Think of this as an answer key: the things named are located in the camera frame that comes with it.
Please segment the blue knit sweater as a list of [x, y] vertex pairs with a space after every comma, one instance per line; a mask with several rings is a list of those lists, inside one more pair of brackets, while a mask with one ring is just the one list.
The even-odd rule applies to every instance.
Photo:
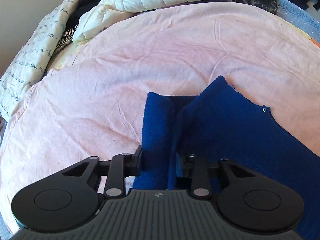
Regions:
[[143, 170], [134, 189], [174, 189], [177, 157], [227, 157], [295, 190], [319, 194], [319, 157], [283, 129], [270, 108], [220, 76], [197, 96], [150, 92], [142, 127]]

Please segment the pink floral bed sheet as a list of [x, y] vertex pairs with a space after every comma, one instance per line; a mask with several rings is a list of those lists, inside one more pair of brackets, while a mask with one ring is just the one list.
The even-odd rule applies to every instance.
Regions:
[[81, 45], [17, 104], [1, 145], [1, 215], [14, 195], [97, 155], [141, 142], [148, 92], [200, 94], [218, 76], [319, 154], [319, 48], [257, 7], [213, 2], [145, 12]]

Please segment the white script print quilt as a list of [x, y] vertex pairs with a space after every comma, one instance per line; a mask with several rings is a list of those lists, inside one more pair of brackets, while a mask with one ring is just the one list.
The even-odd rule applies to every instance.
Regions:
[[42, 79], [78, 2], [63, 0], [61, 5], [46, 15], [1, 77], [1, 117], [5, 121], [9, 121], [27, 90]]

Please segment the light blue quilted blanket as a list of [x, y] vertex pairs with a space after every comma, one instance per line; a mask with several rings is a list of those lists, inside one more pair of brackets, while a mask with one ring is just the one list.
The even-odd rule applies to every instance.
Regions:
[[304, 31], [319, 43], [319, 21], [288, 0], [277, 0], [276, 15]]

